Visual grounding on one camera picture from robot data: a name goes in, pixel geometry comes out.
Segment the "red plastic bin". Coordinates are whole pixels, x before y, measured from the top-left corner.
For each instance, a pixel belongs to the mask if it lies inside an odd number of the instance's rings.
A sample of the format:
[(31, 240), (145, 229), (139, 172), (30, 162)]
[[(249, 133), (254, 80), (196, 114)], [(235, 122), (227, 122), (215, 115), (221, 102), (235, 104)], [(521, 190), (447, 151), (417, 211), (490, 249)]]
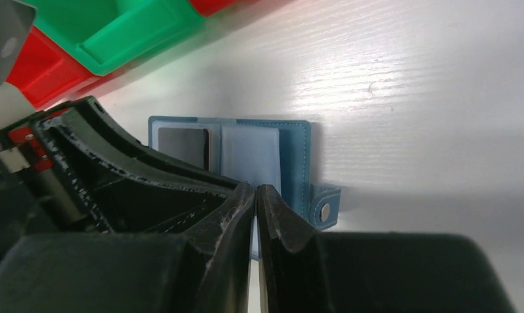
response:
[(100, 79), (33, 27), (7, 82), (36, 109), (55, 104)]
[(199, 15), (205, 18), (216, 14), (240, 12), (258, 3), (257, 0), (188, 0), (188, 2)]

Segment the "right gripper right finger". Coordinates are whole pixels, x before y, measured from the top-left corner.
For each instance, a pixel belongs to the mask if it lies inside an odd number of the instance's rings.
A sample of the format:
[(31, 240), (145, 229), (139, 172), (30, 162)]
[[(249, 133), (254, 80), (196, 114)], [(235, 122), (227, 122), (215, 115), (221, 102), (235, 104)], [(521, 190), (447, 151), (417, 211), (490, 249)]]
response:
[(443, 233), (323, 232), (256, 191), (263, 312), (513, 312), (480, 247)]

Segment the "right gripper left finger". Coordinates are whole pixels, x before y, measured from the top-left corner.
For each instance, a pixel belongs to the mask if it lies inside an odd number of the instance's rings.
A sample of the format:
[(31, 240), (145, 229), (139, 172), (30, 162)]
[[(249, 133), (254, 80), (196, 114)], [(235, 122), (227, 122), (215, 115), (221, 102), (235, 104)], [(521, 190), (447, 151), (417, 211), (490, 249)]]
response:
[(41, 234), (0, 262), (0, 312), (246, 312), (254, 191), (179, 234)]

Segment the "green plastic bin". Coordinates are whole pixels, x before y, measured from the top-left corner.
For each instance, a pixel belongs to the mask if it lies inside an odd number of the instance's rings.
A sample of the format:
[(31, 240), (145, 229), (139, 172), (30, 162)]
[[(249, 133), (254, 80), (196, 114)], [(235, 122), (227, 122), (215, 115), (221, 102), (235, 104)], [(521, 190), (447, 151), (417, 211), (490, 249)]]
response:
[(98, 76), (193, 34), (205, 18), (188, 1), (29, 0), (36, 27)]

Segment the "teal card holder wallet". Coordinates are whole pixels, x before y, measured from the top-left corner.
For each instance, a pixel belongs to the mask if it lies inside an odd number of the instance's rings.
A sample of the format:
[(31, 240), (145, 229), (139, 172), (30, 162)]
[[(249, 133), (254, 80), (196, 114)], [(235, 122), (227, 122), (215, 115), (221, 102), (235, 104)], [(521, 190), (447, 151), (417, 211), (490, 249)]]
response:
[(208, 171), (253, 187), (273, 185), (286, 204), (316, 229), (336, 225), (341, 188), (311, 181), (310, 122), (151, 116), (149, 146), (157, 151), (160, 128), (208, 130)]

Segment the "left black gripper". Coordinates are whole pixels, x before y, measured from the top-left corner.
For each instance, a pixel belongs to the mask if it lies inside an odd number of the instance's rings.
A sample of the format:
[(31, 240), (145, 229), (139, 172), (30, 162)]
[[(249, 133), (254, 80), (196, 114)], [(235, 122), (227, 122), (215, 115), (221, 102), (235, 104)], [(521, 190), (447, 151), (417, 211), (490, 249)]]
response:
[(0, 262), (21, 237), (59, 231), (154, 232), (193, 209), (212, 210), (240, 184), (143, 145), (95, 97), (64, 102), (31, 123), (54, 164), (54, 182), (77, 218), (63, 221), (39, 171), (0, 160)]

